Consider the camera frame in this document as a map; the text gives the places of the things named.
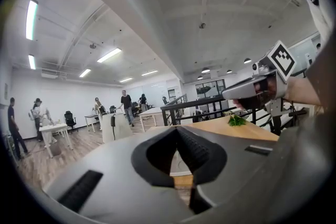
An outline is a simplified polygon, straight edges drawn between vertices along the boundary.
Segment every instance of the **wooden table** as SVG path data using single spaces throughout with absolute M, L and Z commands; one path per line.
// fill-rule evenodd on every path
M 203 131 L 241 138 L 260 139 L 269 141 L 278 141 L 279 139 L 279 137 L 276 134 L 271 133 L 248 121 L 246 121 L 246 124 L 242 126 L 230 126 L 228 124 L 229 119 L 230 117 L 226 116 L 209 121 L 201 121 L 177 126 L 191 126 Z M 156 127 L 154 126 L 151 127 L 149 131 L 160 127 L 166 127 L 166 126 L 156 126 Z

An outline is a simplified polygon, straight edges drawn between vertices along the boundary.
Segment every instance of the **office chair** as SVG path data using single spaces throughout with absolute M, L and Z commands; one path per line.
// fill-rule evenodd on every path
M 74 130 L 73 126 L 76 125 L 76 118 L 72 117 L 72 113 L 70 111 L 65 112 L 64 117 L 65 117 L 66 124 L 69 127 L 71 127 L 71 130 L 73 131 Z
M 137 102 L 133 102 L 132 103 L 132 115 L 134 117 L 136 117 L 137 112 L 139 111 L 139 108 L 136 108 L 136 106 L 138 106 L 138 103 Z
M 163 96 L 163 97 L 162 97 L 162 101 L 163 101 L 164 104 L 168 104 L 168 102 L 167 102 L 167 97 L 166 97 L 166 96 Z
M 110 113 L 111 114 L 114 113 L 115 109 L 116 109 L 116 107 L 114 105 L 110 106 Z

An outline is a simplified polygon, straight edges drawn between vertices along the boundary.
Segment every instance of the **parsley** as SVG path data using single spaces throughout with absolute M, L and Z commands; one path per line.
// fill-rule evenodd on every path
M 237 115 L 234 115 L 233 117 L 230 116 L 229 125 L 230 125 L 230 126 L 241 126 L 241 125 L 245 125 L 245 120 L 242 119 L 241 117 L 238 117 Z

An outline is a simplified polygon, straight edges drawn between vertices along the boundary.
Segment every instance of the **window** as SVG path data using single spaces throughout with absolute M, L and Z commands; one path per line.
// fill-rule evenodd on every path
M 197 97 L 199 99 L 218 96 L 222 93 L 224 89 L 225 89 L 225 82 L 223 79 L 207 83 L 196 84 Z

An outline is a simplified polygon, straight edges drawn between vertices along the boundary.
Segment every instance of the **fluorescent light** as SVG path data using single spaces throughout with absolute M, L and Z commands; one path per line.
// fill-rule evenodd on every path
M 29 65 L 31 69 L 36 69 L 35 67 L 35 58 L 33 55 L 28 55 L 28 59 L 29 59 Z
M 117 48 L 111 52 L 109 52 L 108 54 L 106 54 L 105 56 L 101 57 L 97 62 L 104 62 L 105 60 L 111 58 L 113 55 L 118 54 L 119 52 L 121 52 L 121 49 Z
M 123 79 L 123 80 L 120 80 L 119 82 L 125 82 L 125 81 L 129 81 L 131 80 L 132 78 L 128 78 L 128 79 Z
M 85 70 L 82 74 L 80 74 L 80 78 L 84 77 L 87 73 L 89 73 L 91 71 L 91 69 L 87 69 Z
M 29 1 L 27 19 L 26 19 L 26 38 L 33 40 L 34 20 L 37 10 L 37 2 L 34 0 Z
M 142 74 L 142 76 L 146 76 L 146 75 L 149 75 L 149 74 L 152 74 L 152 73 L 155 73 L 155 72 L 157 72 L 157 70 Z
M 205 67 L 205 68 L 203 68 L 203 70 L 202 70 L 201 73 L 207 73 L 207 72 L 209 72 L 209 71 L 210 71 L 210 69 L 208 69 L 207 67 Z

